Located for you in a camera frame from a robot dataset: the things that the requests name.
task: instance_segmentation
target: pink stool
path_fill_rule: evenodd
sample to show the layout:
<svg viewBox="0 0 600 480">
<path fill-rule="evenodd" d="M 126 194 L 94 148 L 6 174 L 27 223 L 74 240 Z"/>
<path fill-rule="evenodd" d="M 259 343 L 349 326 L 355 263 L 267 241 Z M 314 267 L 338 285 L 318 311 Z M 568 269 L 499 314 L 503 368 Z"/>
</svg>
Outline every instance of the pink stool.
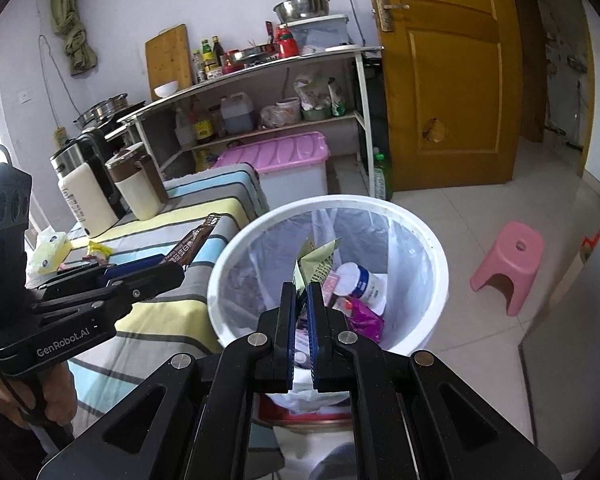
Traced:
<svg viewBox="0 0 600 480">
<path fill-rule="evenodd" d="M 493 276 L 502 274 L 511 280 L 513 294 L 507 316 L 516 316 L 534 284 L 544 251 L 541 234 L 520 222 L 509 222 L 469 280 L 471 288 L 482 288 Z"/>
</svg>

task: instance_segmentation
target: door handle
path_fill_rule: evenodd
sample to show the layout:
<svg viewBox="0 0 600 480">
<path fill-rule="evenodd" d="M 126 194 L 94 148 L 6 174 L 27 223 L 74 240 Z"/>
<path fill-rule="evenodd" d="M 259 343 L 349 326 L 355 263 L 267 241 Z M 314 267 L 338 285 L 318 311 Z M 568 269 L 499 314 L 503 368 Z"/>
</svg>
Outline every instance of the door handle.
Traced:
<svg viewBox="0 0 600 480">
<path fill-rule="evenodd" d="M 378 18 L 382 32 L 392 32 L 394 30 L 394 19 L 389 12 L 390 10 L 409 9 L 407 4 L 390 4 L 389 0 L 376 0 L 376 7 L 378 8 Z"/>
</svg>

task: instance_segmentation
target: red bottle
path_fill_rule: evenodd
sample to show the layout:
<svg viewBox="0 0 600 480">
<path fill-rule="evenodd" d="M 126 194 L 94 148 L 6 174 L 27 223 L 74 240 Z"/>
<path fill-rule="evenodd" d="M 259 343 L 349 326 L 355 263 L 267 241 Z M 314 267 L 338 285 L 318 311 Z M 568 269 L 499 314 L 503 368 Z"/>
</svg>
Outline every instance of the red bottle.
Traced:
<svg viewBox="0 0 600 480">
<path fill-rule="evenodd" d="M 293 57 L 300 56 L 298 44 L 294 40 L 291 31 L 283 23 L 278 27 L 276 42 L 278 43 L 278 57 Z"/>
</svg>

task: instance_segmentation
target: cutting board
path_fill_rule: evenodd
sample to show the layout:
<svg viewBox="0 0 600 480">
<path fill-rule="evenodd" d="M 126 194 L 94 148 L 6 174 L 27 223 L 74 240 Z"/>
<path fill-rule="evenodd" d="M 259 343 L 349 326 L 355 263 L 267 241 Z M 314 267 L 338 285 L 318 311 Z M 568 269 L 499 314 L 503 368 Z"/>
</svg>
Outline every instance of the cutting board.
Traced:
<svg viewBox="0 0 600 480">
<path fill-rule="evenodd" d="M 182 24 L 161 32 L 144 44 L 146 74 L 149 79 L 151 99 L 160 99 L 154 88 L 170 81 L 179 83 L 179 90 L 193 84 L 187 26 Z"/>
</svg>

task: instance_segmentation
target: metal screw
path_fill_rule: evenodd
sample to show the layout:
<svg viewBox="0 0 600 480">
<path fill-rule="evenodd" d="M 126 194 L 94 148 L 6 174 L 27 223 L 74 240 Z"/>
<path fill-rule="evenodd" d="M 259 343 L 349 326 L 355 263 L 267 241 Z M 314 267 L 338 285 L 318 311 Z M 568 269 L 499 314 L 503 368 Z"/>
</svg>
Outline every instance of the metal screw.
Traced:
<svg viewBox="0 0 600 480">
<path fill-rule="evenodd" d="M 358 340 L 358 334 L 351 330 L 345 330 L 338 334 L 338 341 L 345 345 L 351 345 Z"/>
<path fill-rule="evenodd" d="M 176 370 L 180 370 L 181 368 L 186 368 L 191 364 L 191 357 L 187 354 L 176 354 L 171 358 L 171 366 L 176 368 Z"/>
<path fill-rule="evenodd" d="M 414 359 L 420 366 L 431 366 L 435 361 L 433 354 L 425 351 L 417 352 Z"/>
<path fill-rule="evenodd" d="M 267 342 L 267 336 L 262 332 L 254 332 L 253 334 L 249 334 L 247 341 L 251 346 L 262 346 Z"/>
</svg>

